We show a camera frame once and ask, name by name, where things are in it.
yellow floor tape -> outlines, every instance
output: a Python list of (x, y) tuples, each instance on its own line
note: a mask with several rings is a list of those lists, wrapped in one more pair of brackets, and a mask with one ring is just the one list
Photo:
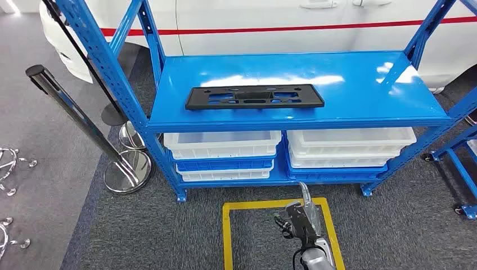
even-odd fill
[[(313, 198), (316, 205), (321, 206), (323, 216), (325, 218), (326, 230), (328, 232), (328, 239), (330, 240), (331, 250), (335, 258), (335, 266), (337, 270), (345, 270), (343, 257), (341, 256), (340, 246), (336, 238), (335, 226), (331, 220), (330, 208), (326, 198)], [(265, 209), (265, 208), (283, 208), (286, 205), (300, 201), (303, 204), (303, 199), (290, 200), (276, 200), (276, 201), (245, 201), (245, 202), (226, 202), (222, 207), (222, 230), (224, 243), (224, 269), (233, 270), (232, 265), (232, 239), (230, 232), (230, 210), (244, 210), (244, 209)]]

caster wheel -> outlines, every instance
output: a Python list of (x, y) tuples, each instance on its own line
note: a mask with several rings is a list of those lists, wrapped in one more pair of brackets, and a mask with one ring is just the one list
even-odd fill
[(425, 162), (434, 161), (434, 157), (432, 156), (432, 154), (422, 154), (422, 155), (421, 155), (421, 158), (422, 158)]
[(12, 188), (11, 190), (9, 190), (9, 191), (7, 192), (7, 196), (9, 196), (9, 197), (10, 197), (10, 196), (13, 196), (15, 193), (16, 193), (16, 188)]
[(4, 220), (2, 220), (2, 224), (3, 224), (4, 226), (8, 226), (8, 225), (10, 225), (13, 221), (14, 221), (14, 218), (8, 217), (8, 218), (5, 218)]
[(23, 244), (20, 245), (20, 247), (22, 249), (26, 249), (30, 246), (31, 243), (32, 243), (32, 241), (30, 240), (30, 238), (27, 238), (27, 239), (25, 239), (25, 242), (23, 242)]
[(30, 168), (33, 168), (33, 167), (35, 167), (37, 164), (38, 164), (38, 161), (37, 161), (37, 160), (32, 160), (32, 161), (28, 164), (28, 166), (30, 166)]
[(458, 215), (465, 215), (464, 210), (462, 209), (461, 206), (456, 206), (454, 208), (454, 212), (456, 212), (456, 214), (458, 214)]

blue cart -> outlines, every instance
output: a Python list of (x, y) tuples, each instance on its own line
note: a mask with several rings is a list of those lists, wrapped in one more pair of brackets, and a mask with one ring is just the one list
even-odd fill
[[(467, 150), (474, 162), (477, 163), (475, 152), (467, 144), (470, 140), (477, 140), (477, 125), (462, 132), (455, 139), (446, 143), (440, 150), (432, 152), (432, 159), (429, 160), (439, 161), (445, 154), (448, 154), (470, 191), (477, 199), (477, 186), (455, 153), (457, 148), (463, 147)], [(466, 215), (469, 219), (477, 219), (477, 205), (459, 205), (455, 208), (455, 211), (457, 214)]]
[[(429, 127), (416, 143), (387, 163), (375, 179), (337, 173), (306, 184), (360, 183), (365, 196), (477, 108), (477, 88), (446, 113), (417, 69), (426, 41), (456, 0), (438, 0), (402, 51), (283, 53), (262, 55), (166, 56), (147, 0), (132, 0), (113, 39), (107, 43), (84, 0), (57, 0), (121, 108), (161, 167), (178, 201), (188, 188), (295, 185), (277, 155), (269, 179), (184, 182), (158, 141), (161, 132), (263, 131), (292, 129)], [(476, 0), (462, 0), (477, 14)], [(156, 85), (148, 118), (119, 63), (118, 54), (138, 16), (147, 39)], [(251, 84), (312, 84), (326, 106), (312, 109), (189, 111), (192, 87)]]

gray carpet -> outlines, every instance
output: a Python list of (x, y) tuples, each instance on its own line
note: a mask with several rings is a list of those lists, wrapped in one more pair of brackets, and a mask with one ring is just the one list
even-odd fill
[[(130, 76), (133, 88), (141, 84), (140, 100), (154, 95), (154, 86), (146, 86), (152, 82), (150, 62), (141, 56), (147, 53), (140, 50)], [(437, 97), (445, 109), (477, 86), (476, 71)], [(460, 123), (432, 148), (467, 127)], [(117, 144), (116, 133), (110, 138)], [(177, 203), (157, 169), (143, 189), (118, 196), (101, 185), (104, 162), (102, 157), (63, 269), (223, 269), (223, 203), (301, 196), (298, 186), (210, 188), (189, 190), (188, 201)], [(469, 169), (475, 174), (475, 165)], [(369, 198), (357, 185), (310, 186), (310, 191), (328, 200), (347, 269), (477, 268), (475, 222), (453, 211), (455, 203), (475, 200), (448, 162), (437, 166), (414, 159)], [(231, 211), (234, 269), (291, 269), (299, 241), (281, 238), (272, 220), (276, 211)]]
[[(26, 250), (12, 247), (0, 269), (59, 269), (100, 159), (100, 150), (48, 96), (36, 88), (25, 69), (43, 64), (106, 134), (100, 119), (107, 99), (96, 84), (72, 76), (47, 42), (38, 14), (0, 15), (0, 146), (20, 149), (38, 159), (20, 164), (0, 192), (0, 218), (14, 218), (12, 237), (31, 238)], [(137, 48), (123, 49), (119, 59), (129, 74)]]

shelf foot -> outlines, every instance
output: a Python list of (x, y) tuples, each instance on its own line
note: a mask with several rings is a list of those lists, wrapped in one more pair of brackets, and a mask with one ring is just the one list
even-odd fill
[(462, 205), (455, 208), (457, 214), (466, 215), (468, 219), (477, 219), (477, 205)]
[(177, 201), (180, 203), (185, 203), (187, 201), (187, 190), (176, 191)]
[(372, 189), (368, 187), (367, 184), (361, 184), (361, 192), (363, 192), (364, 197), (371, 197), (372, 196)]

